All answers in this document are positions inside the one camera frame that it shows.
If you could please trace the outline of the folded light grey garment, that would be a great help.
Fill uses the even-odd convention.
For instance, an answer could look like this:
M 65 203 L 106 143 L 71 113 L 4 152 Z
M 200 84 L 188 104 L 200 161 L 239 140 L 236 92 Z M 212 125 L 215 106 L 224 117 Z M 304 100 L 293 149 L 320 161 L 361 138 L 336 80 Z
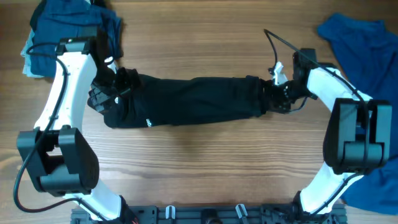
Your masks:
M 33 46 L 33 39 L 34 37 L 34 31 L 30 30 L 29 36 L 25 42 L 25 46 L 21 51 L 21 56 L 24 58 L 24 67 L 22 70 L 22 73 L 30 78 L 43 78 L 44 76 L 42 75 L 36 75 L 34 73 L 31 72 L 31 59 L 30 59 L 30 55 L 27 53 L 27 50 Z

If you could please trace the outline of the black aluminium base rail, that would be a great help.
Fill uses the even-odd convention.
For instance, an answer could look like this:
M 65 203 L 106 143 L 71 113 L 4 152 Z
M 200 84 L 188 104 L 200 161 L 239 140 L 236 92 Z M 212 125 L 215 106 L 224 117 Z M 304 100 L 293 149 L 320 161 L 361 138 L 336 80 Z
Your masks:
M 148 224 L 204 224 L 204 223 L 253 223 L 253 224 L 282 224 L 282 223 L 327 223 L 347 224 L 348 217 L 345 206 L 336 204 L 325 218 L 316 215 L 312 220 L 293 221 L 288 219 L 288 204 L 263 204 L 256 207 L 246 207 L 243 204 L 227 207 L 167 207 L 135 206 L 130 209 L 137 215 L 139 223 Z M 90 214 L 83 209 L 73 209 L 70 223 L 103 223 L 92 220 Z

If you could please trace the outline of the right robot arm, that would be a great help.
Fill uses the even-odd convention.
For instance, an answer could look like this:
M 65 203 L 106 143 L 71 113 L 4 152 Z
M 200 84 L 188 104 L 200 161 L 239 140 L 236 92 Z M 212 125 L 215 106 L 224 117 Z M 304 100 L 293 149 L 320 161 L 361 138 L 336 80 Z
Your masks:
M 332 64 L 318 63 L 313 49 L 294 53 L 293 79 L 276 60 L 268 90 L 271 110 L 291 113 L 297 99 L 321 100 L 331 116 L 323 140 L 323 165 L 297 193 L 289 213 L 306 220 L 331 212 L 332 205 L 357 181 L 386 165 L 389 159 L 392 105 L 360 92 Z

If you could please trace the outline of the blue t-shirt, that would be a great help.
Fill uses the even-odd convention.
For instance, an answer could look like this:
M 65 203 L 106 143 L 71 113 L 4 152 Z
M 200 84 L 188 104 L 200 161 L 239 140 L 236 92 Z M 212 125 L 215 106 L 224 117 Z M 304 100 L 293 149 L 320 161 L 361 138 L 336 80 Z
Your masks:
M 329 41 L 350 82 L 362 92 L 392 105 L 390 158 L 355 182 L 343 195 L 352 207 L 397 214 L 397 35 L 384 21 L 360 21 L 335 13 L 317 28 Z

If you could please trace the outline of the black t-shirt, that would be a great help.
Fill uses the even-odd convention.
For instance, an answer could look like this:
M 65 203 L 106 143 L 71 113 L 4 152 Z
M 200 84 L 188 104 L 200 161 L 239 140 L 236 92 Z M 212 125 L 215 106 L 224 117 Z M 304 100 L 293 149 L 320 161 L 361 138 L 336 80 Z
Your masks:
M 258 77 L 172 80 L 120 71 L 132 75 L 136 85 L 104 114 L 110 128 L 217 123 L 258 117 L 269 108 L 265 81 Z

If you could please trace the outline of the folded dark blue shirt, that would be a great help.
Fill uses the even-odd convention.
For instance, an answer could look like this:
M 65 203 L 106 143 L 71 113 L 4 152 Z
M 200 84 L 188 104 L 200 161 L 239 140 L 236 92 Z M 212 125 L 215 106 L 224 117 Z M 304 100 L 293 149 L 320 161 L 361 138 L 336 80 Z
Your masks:
M 31 19 L 29 44 L 58 43 L 62 38 L 83 37 L 84 29 L 99 28 L 109 40 L 109 56 L 122 57 L 122 20 L 104 1 L 46 0 L 36 7 Z

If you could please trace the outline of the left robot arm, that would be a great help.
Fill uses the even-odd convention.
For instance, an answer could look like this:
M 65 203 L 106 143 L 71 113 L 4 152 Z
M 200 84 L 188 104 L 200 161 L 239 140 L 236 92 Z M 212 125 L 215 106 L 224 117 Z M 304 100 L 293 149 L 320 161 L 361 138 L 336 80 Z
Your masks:
M 75 202 L 98 223 L 139 223 L 125 199 L 100 181 L 99 161 L 81 133 L 87 94 L 95 103 L 119 93 L 116 66 L 108 57 L 108 35 L 91 26 L 78 37 L 54 43 L 57 63 L 45 108 L 33 130 L 22 131 L 17 149 L 23 163 L 16 176 L 14 203 L 19 210 L 39 213 Z M 38 192 L 62 201 L 44 208 L 26 208 L 19 185 L 27 171 Z

